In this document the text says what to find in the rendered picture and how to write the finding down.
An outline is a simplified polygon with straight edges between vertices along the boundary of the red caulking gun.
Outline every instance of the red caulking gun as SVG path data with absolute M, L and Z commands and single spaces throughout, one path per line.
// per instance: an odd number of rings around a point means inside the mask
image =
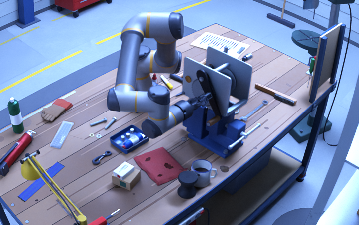
M 16 161 L 19 155 L 32 142 L 32 133 L 35 131 L 29 130 L 15 143 L 15 145 L 0 159 L 0 174 L 6 176 L 9 172 L 10 166 Z

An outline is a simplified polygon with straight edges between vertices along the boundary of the mug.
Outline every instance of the mug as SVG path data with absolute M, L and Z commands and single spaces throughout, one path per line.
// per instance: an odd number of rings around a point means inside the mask
M 203 188 L 209 185 L 210 179 L 215 178 L 218 174 L 217 169 L 213 168 L 211 162 L 205 159 L 198 159 L 192 163 L 192 171 L 195 171 L 198 178 L 195 183 L 195 187 Z

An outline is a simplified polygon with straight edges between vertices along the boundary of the green bottle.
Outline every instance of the green bottle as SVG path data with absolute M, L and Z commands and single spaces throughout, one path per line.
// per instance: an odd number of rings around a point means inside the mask
M 23 121 L 21 110 L 19 109 L 19 103 L 14 97 L 11 97 L 8 102 L 8 112 L 9 118 L 11 119 L 12 130 L 14 133 L 22 133 L 23 128 Z

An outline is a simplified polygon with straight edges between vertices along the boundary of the concrete floor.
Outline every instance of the concrete floor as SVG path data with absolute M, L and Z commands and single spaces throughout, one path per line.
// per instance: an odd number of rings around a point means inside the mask
M 37 15 L 41 22 L 26 29 L 14 25 L 0 31 L 0 43 L 2 43 L 39 27 L 0 46 L 0 90 L 72 53 L 82 51 L 78 55 L 0 93 L 0 111 L 6 108 L 6 103 L 11 96 L 18 100 L 24 99 L 67 75 L 118 51 L 121 45 L 119 36 L 100 45 L 97 45 L 96 42 L 121 32 L 125 23 L 137 13 L 143 11 L 175 11 L 197 2 L 199 1 L 154 0 L 145 4 L 144 1 L 140 0 L 114 0 L 112 4 L 100 2 L 88 7 L 80 11 L 78 18 L 69 15 L 56 21 L 53 20 L 67 14 L 68 11 L 57 12 L 57 9 L 54 8 Z M 307 63 L 309 54 L 292 43 L 290 38 L 292 32 L 296 29 L 312 30 L 316 33 L 323 32 L 317 27 L 289 15 L 285 15 L 284 19 L 295 23 L 295 29 L 290 29 L 267 19 L 267 13 L 280 15 L 280 12 L 252 0 L 212 0 L 180 13 L 184 17 L 184 25 L 193 30 L 218 23 L 304 63 Z M 349 25 L 348 18 L 339 22 Z M 346 43 L 344 42 L 341 62 L 345 48 Z M 341 71 L 341 62 L 337 80 Z M 337 143 L 340 137 L 358 71 L 359 48 L 349 45 L 341 84 L 330 116 L 333 127 L 325 135 L 328 143 Z M 333 97 L 334 92 L 330 95 L 330 102 L 332 102 Z M 330 102 L 327 104 L 326 115 L 331 105 Z M 306 144 L 307 142 L 298 144 L 290 135 L 287 135 L 276 147 L 301 160 Z M 334 151 L 335 148 L 328 146 L 320 135 L 304 182 L 294 182 L 252 224 L 270 225 L 285 212 L 312 207 L 328 171 Z M 349 164 L 344 165 L 326 208 L 342 190 L 355 170 Z

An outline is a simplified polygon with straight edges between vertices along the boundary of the yellow lamp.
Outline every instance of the yellow lamp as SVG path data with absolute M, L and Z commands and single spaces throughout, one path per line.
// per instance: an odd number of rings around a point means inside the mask
M 25 158 L 21 159 L 21 174 L 26 180 L 36 180 L 41 177 L 45 184 L 50 188 L 50 190 L 55 194 L 57 199 L 66 207 L 71 214 L 74 216 L 77 225 L 87 225 L 86 216 L 76 207 L 76 205 L 71 201 L 70 198 L 60 189 L 60 187 L 53 181 L 50 175 L 46 170 L 40 165 L 36 160 L 35 156 L 40 154 L 40 151 L 37 150 L 32 154 L 25 154 Z M 77 216 L 67 205 L 67 200 L 71 206 L 79 213 Z

